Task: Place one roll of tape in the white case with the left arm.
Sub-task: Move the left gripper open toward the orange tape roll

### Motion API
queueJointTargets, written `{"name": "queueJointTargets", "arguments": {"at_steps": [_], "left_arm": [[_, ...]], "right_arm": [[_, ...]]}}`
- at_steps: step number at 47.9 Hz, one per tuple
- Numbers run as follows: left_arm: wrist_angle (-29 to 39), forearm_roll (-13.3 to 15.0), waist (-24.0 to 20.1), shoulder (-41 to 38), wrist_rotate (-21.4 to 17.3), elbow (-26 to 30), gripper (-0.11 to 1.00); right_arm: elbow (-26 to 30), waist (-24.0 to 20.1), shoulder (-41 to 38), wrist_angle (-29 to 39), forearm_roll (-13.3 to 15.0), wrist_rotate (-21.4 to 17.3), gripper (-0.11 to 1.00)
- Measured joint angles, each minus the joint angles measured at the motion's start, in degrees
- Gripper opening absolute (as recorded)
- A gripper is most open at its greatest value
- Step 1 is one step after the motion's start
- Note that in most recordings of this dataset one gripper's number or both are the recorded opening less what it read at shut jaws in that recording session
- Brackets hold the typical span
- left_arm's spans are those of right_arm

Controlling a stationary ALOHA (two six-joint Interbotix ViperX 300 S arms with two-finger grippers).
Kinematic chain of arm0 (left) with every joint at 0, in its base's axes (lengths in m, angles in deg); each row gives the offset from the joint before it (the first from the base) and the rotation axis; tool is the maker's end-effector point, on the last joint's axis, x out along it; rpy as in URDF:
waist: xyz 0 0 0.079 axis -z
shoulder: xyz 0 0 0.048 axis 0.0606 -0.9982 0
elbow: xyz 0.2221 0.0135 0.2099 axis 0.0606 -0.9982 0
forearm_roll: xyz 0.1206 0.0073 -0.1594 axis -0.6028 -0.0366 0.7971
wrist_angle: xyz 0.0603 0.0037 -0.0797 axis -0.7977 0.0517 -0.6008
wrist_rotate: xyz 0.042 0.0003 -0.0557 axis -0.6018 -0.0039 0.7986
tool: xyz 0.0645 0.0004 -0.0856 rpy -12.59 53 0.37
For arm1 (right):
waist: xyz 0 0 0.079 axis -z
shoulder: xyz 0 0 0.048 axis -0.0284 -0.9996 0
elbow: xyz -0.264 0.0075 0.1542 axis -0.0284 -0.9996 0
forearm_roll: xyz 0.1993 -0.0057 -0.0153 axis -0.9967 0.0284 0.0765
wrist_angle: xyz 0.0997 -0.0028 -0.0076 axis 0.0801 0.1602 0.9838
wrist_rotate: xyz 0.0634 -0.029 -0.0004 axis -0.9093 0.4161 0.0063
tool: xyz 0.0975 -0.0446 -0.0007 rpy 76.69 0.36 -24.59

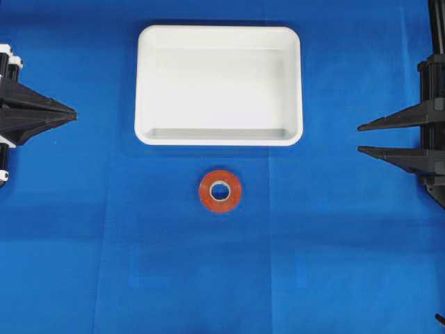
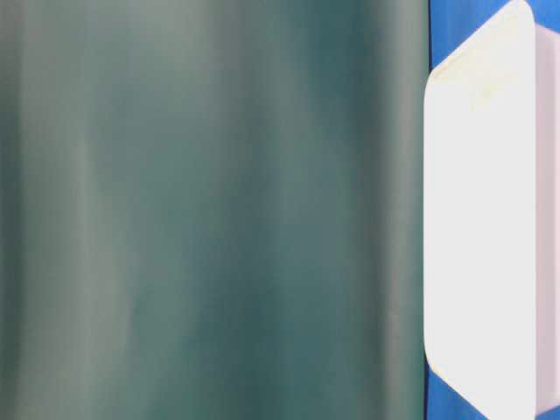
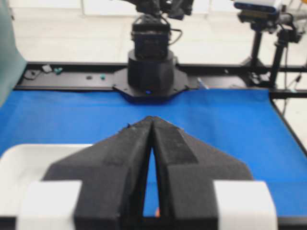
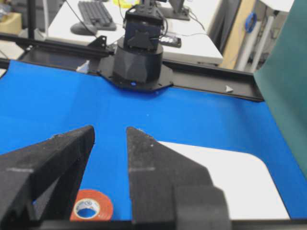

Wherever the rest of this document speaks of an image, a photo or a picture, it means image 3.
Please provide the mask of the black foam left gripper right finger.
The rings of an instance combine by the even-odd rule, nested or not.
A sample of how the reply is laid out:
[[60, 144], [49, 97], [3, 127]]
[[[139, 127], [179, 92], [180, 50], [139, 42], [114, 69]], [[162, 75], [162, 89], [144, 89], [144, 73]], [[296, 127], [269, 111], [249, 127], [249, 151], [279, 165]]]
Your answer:
[[153, 118], [161, 213], [177, 230], [275, 230], [276, 207], [249, 167]]

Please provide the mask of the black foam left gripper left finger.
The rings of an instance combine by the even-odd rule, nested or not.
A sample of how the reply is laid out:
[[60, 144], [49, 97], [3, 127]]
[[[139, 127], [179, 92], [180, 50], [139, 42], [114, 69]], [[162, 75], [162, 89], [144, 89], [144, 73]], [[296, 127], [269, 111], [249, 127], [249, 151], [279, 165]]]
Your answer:
[[18, 226], [125, 230], [142, 218], [152, 117], [52, 163], [30, 186]]

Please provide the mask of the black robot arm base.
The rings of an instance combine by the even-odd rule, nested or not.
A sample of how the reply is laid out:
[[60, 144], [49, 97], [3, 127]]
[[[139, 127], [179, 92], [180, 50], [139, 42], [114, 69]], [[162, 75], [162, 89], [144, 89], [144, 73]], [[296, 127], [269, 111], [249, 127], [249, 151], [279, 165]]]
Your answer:
[[113, 89], [131, 98], [166, 99], [189, 89], [188, 75], [177, 68], [169, 49], [174, 29], [168, 18], [183, 20], [191, 15], [191, 0], [131, 0], [140, 16], [132, 23], [134, 48], [127, 67], [114, 73]]

